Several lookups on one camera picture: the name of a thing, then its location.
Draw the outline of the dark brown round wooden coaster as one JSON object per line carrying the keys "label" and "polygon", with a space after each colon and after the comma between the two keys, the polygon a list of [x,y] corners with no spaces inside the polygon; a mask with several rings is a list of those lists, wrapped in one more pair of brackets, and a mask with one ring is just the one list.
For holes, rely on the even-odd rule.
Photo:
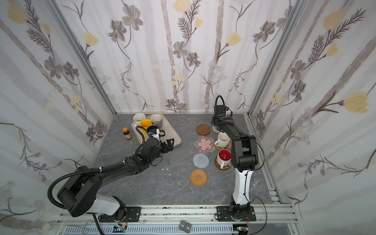
{"label": "dark brown round wooden coaster", "polygon": [[200,136],[207,136],[210,134],[211,128],[207,124],[200,124],[197,126],[196,131]]}

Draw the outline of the plain white mug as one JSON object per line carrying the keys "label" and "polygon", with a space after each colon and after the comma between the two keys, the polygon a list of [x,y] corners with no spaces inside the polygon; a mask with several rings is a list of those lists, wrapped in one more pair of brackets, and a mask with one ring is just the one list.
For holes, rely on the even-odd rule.
{"label": "plain white mug", "polygon": [[223,149],[223,148],[226,148],[230,140],[231,138],[226,133],[221,132],[218,134],[217,140],[214,142],[214,145],[217,148]]}

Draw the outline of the beige plastic tray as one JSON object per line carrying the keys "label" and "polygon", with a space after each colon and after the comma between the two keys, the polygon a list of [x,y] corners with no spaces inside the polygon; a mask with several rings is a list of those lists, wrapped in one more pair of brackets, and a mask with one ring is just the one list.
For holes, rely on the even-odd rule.
{"label": "beige plastic tray", "polygon": [[[160,116],[161,121],[157,124],[157,126],[161,126],[160,129],[165,131],[165,136],[160,137],[160,140],[163,142],[166,142],[166,140],[168,139],[174,139],[174,147],[181,144],[182,143],[181,137],[179,136],[179,134],[176,132],[176,130],[173,128],[173,126],[171,125],[171,123],[165,117],[163,113],[158,112],[158,113],[150,114],[148,116],[145,116],[145,114],[142,114],[142,115],[136,114],[136,119],[138,117],[145,117],[145,119],[149,119],[152,121],[152,123],[154,123],[155,120],[159,119],[159,116]],[[138,126],[139,124],[140,124],[139,122],[133,121],[131,124],[131,127],[133,131],[135,132],[135,136],[137,137],[138,141],[141,143],[143,141],[143,138],[146,141],[147,139],[149,139],[149,136],[143,130],[140,130],[141,133],[137,131],[136,126]]]}

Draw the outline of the cork paw print coaster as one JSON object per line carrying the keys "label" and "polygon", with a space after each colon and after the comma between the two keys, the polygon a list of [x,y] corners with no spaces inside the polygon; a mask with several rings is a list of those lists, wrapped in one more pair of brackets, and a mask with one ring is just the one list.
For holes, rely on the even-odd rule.
{"label": "cork paw print coaster", "polygon": [[220,151],[220,150],[222,150],[222,149],[231,150],[231,148],[232,148],[232,141],[229,141],[229,143],[228,143],[224,148],[221,148],[221,147],[219,147],[219,146],[215,146],[215,147],[216,147],[216,149],[217,149],[218,151]]}

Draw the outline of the pink flower silicone coaster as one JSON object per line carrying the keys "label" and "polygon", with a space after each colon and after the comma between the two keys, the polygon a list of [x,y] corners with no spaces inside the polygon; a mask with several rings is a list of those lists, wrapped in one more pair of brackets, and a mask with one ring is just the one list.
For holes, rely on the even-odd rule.
{"label": "pink flower silicone coaster", "polygon": [[197,141],[194,142],[194,146],[199,150],[201,154],[207,154],[208,152],[215,151],[214,139],[206,136],[200,136]]}

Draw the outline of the grey-blue woven round coaster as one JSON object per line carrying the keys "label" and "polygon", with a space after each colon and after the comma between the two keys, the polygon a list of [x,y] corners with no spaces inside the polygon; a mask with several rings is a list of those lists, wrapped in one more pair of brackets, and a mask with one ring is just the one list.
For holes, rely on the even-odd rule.
{"label": "grey-blue woven round coaster", "polygon": [[193,164],[200,169],[204,169],[209,165],[209,158],[205,154],[196,154],[193,157]]}

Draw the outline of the white mug red interior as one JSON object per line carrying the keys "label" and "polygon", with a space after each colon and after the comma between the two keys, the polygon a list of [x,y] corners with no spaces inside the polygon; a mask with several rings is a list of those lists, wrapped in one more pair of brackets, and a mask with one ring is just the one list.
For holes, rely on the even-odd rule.
{"label": "white mug red interior", "polygon": [[222,149],[218,152],[216,159],[222,159],[224,161],[231,161],[231,152],[227,149]]}

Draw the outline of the rattan wicker round coaster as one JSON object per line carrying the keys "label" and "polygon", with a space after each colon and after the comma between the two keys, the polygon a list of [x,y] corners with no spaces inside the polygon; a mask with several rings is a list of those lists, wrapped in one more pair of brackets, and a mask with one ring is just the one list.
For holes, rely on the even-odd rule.
{"label": "rattan wicker round coaster", "polygon": [[203,186],[207,183],[208,176],[207,173],[203,169],[195,169],[190,174],[190,181],[195,186]]}

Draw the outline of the glossy brown round coaster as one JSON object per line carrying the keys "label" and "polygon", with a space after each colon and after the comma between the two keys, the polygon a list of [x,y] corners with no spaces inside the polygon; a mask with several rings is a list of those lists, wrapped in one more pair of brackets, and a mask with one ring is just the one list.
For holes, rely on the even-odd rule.
{"label": "glossy brown round coaster", "polygon": [[215,160],[215,166],[220,170],[228,170],[231,168],[231,161],[224,161],[222,159]]}

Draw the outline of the blue floral mug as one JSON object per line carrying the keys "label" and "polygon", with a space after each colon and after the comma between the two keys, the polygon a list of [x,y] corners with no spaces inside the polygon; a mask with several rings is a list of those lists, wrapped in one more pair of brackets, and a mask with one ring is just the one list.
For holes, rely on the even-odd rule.
{"label": "blue floral mug", "polygon": [[215,126],[212,126],[212,129],[217,134],[221,133],[221,131],[217,127],[215,127]]}

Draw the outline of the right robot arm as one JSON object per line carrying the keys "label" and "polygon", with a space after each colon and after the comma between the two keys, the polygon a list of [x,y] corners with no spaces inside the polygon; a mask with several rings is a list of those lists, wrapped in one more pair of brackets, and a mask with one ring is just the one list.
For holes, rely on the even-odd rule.
{"label": "right robot arm", "polygon": [[231,116],[227,116],[229,108],[214,106],[211,124],[226,133],[232,142],[231,163],[236,169],[235,190],[230,203],[233,220],[242,220],[251,212],[249,197],[251,176],[259,163],[256,138],[242,131]]}

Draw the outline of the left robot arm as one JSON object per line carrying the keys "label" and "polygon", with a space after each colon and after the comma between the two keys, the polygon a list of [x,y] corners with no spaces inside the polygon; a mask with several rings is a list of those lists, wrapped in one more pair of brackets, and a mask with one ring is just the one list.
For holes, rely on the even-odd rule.
{"label": "left robot arm", "polygon": [[97,168],[81,166],[53,181],[48,188],[48,199],[53,205],[66,209],[72,217],[99,213],[101,221],[124,221],[129,216],[126,205],[117,196],[99,195],[98,190],[113,181],[145,171],[157,158],[162,158],[161,154],[172,151],[174,142],[174,139],[162,142],[150,138],[120,163]]}

